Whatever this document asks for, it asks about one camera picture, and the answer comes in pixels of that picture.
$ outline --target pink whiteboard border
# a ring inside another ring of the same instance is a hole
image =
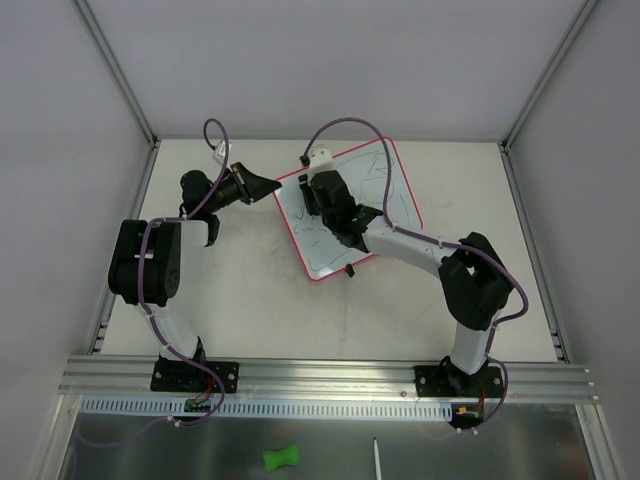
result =
[[[404,177],[404,181],[407,184],[407,188],[409,189],[409,195],[411,195],[411,201],[413,202],[413,206],[416,209],[416,213],[418,214],[418,219],[420,220],[420,229],[424,228],[424,222],[422,220],[422,215],[420,214],[420,209],[418,208],[418,204],[416,203],[416,199],[413,196],[413,190],[411,189],[411,184],[409,183],[409,179],[407,178],[407,174],[404,171],[404,167],[402,166],[402,162],[400,161],[400,155],[398,155],[398,149],[396,148],[396,144],[394,143],[393,139],[391,139],[390,137],[382,137],[382,138],[376,138],[375,140],[371,140],[370,142],[367,143],[363,143],[362,145],[357,145],[353,148],[350,148],[348,150],[345,150],[344,152],[340,152],[336,155],[333,156],[333,158],[338,158],[341,157],[342,155],[346,155],[347,153],[351,153],[354,152],[360,148],[363,147],[367,147],[369,145],[371,145],[372,143],[375,142],[379,142],[379,141],[383,141],[386,140],[388,141],[391,146],[393,147],[393,152],[395,153],[396,159],[398,160],[398,165],[400,166],[400,171],[402,172],[402,176]],[[277,181],[280,180],[284,180],[285,178],[290,177],[291,175],[297,175],[300,172],[304,172],[306,169],[308,169],[309,167],[302,167],[299,168],[298,170],[294,170],[291,173],[287,173],[286,175],[283,175],[281,177],[276,178]],[[342,267],[339,270],[336,270],[335,272],[330,273],[329,275],[326,275],[322,278],[313,278],[310,274],[309,274],[309,270],[307,269],[306,263],[304,262],[304,258],[302,256],[302,252],[300,252],[300,249],[298,248],[298,243],[296,242],[296,239],[293,235],[293,232],[291,231],[291,228],[289,227],[289,222],[287,222],[287,217],[284,213],[284,209],[282,208],[282,204],[280,203],[280,200],[278,200],[278,196],[274,193],[272,193],[273,198],[276,200],[276,204],[278,205],[278,209],[280,210],[280,214],[282,215],[282,220],[284,221],[285,226],[287,227],[287,231],[289,232],[289,236],[291,237],[291,241],[293,242],[293,246],[296,249],[296,252],[298,252],[298,257],[300,258],[300,263],[302,263],[302,268],[304,269],[305,273],[307,274],[307,278],[309,278],[309,280],[311,280],[312,282],[321,282],[322,280],[326,280],[329,277],[333,277],[334,275],[344,272],[346,267]],[[364,262],[365,260],[369,260],[371,257],[374,257],[375,254],[372,253],[370,255],[367,255],[364,258],[361,258],[360,260],[353,262],[351,265],[357,265],[359,263]]]

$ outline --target whiteboard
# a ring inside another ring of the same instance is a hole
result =
[[[333,156],[334,167],[349,187],[356,204],[382,210],[388,169],[382,141],[387,142],[391,153],[389,216],[398,225],[422,229],[422,218],[392,139],[376,139],[338,153]],[[319,281],[373,254],[345,247],[322,224],[319,215],[307,213],[298,184],[298,177],[306,170],[307,167],[278,178],[282,188],[274,196],[307,276]]]

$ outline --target aluminum frame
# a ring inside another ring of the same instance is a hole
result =
[[[159,395],[149,390],[156,357],[74,355],[60,394]],[[435,362],[211,359],[240,363],[237,398],[418,401],[413,366]],[[510,363],[509,403],[595,404],[588,368],[563,363]],[[432,398],[448,402],[453,398]]]
[[[147,139],[147,142],[149,142],[149,145],[155,145],[157,136],[153,132],[151,124],[149,123],[147,116],[144,114],[129,81],[120,66],[120,62],[116,58],[115,53],[113,53],[111,44],[104,34],[93,9],[87,0],[71,0],[71,3],[80,17],[80,20],[84,23],[87,33],[98,50],[100,58],[102,58],[102,61],[107,66],[109,74],[113,78],[118,90],[120,90],[125,104],[138,123],[140,130],[142,130],[142,134]]]
[[[85,24],[125,103],[152,147],[129,215],[131,218],[137,218],[158,152],[158,137],[153,132],[88,1],[71,0],[71,3]],[[550,323],[550,331],[552,337],[555,335],[557,338],[557,341],[555,338],[554,341],[561,352],[558,357],[567,361],[570,361],[571,353],[567,351],[567,345],[563,341],[566,336],[556,317],[552,295],[546,282],[543,264],[536,248],[509,153],[510,147],[526,126],[535,107],[551,86],[559,68],[600,3],[601,0],[584,1],[503,141],[506,151],[501,150],[544,310]],[[88,348],[89,352],[92,352],[94,347],[99,351],[100,333],[104,333],[107,327],[113,302],[113,295],[105,287],[93,341]],[[49,429],[49,443],[44,454],[38,459],[41,460],[38,462],[40,464],[38,478],[58,477],[82,395],[85,393],[156,395],[148,388],[154,361],[155,358],[152,357],[101,355],[80,355],[69,359],[59,388],[57,413]],[[242,364],[240,395],[250,398],[341,400],[377,398],[394,399],[399,402],[417,401],[411,367],[414,364],[423,363],[254,359],[241,359],[240,362]],[[611,448],[612,444],[608,438],[606,424],[588,368],[562,363],[508,364],[508,368],[511,382],[507,402],[575,404],[596,478],[624,478],[620,462]]]
[[[509,152],[518,138],[518,135],[520,135],[520,132],[522,132],[526,126],[536,106],[551,86],[553,79],[558,74],[558,71],[566,60],[567,55],[571,52],[576,40],[584,31],[585,27],[591,20],[593,13],[601,2],[602,0],[584,0],[575,17],[573,17],[573,20],[567,27],[565,34],[551,55],[547,65],[544,67],[542,74],[534,85],[533,90],[531,90],[527,100],[524,102],[524,106],[520,110],[520,113],[518,113],[511,130],[503,142],[507,152]]]

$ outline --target black mounting plate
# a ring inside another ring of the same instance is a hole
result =
[[[167,368],[167,360],[156,362],[151,376],[152,392],[182,392],[182,393],[202,393],[207,388],[208,375],[202,375],[200,370],[197,375],[189,375],[182,367],[193,369],[183,362],[175,362],[176,369]],[[207,361],[205,365],[213,370],[222,380],[225,394],[233,394],[238,391],[238,377],[240,374],[240,364],[237,362],[217,362]],[[220,386],[216,382],[213,393],[220,393]]]
[[[478,377],[473,388],[465,392],[457,392],[453,386],[443,380],[441,374],[445,369],[440,365],[416,365],[415,374],[416,393],[418,397],[436,398],[475,398],[484,389],[485,398],[501,398],[504,392],[502,372],[499,367],[487,367]]]

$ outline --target perforated metal strip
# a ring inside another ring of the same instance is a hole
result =
[[[185,413],[186,398],[135,397],[85,395],[83,413],[116,415],[180,415],[198,416],[201,413]],[[239,418],[298,418],[298,419],[363,419],[363,420],[411,420],[438,422],[450,421],[451,405],[438,402],[332,402],[298,400],[253,400],[228,398],[223,403],[219,417]]]

